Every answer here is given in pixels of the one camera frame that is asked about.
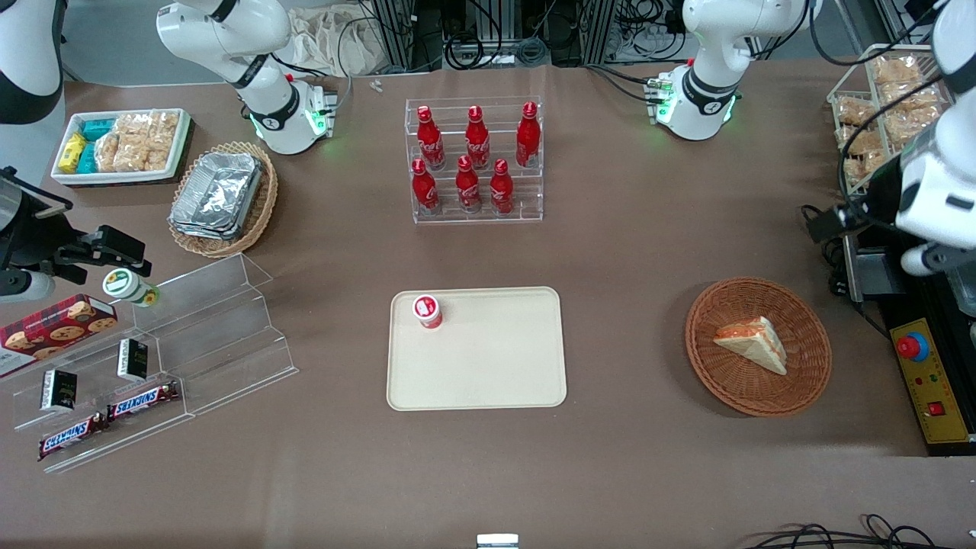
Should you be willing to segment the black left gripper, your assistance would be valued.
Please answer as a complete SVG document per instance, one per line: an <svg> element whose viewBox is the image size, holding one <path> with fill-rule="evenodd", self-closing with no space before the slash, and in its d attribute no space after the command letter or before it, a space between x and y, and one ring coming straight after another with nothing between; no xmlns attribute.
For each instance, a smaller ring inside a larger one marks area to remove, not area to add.
<svg viewBox="0 0 976 549"><path fill-rule="evenodd" d="M853 197L847 191L848 173L846 160L841 160L841 217L836 208L821 210L808 205L808 229L811 240L823 243L848 232L868 228L882 228L897 232L896 216L901 202L903 169L901 157L885 160L865 176L867 191Z"/></svg>

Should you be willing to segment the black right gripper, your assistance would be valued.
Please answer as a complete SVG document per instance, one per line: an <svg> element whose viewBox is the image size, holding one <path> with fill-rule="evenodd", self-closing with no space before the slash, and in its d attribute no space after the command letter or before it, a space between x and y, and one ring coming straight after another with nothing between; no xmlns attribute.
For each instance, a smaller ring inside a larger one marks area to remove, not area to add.
<svg viewBox="0 0 976 549"><path fill-rule="evenodd" d="M87 278L78 265L111 265L140 277L151 275L153 264L144 260L143 241L102 225L88 234L90 247L84 241L87 233L73 229L66 218L73 202L22 181L14 168L3 168L1 178L3 271L50 263L58 265L60 278ZM93 251L101 256L93 257Z"/></svg>

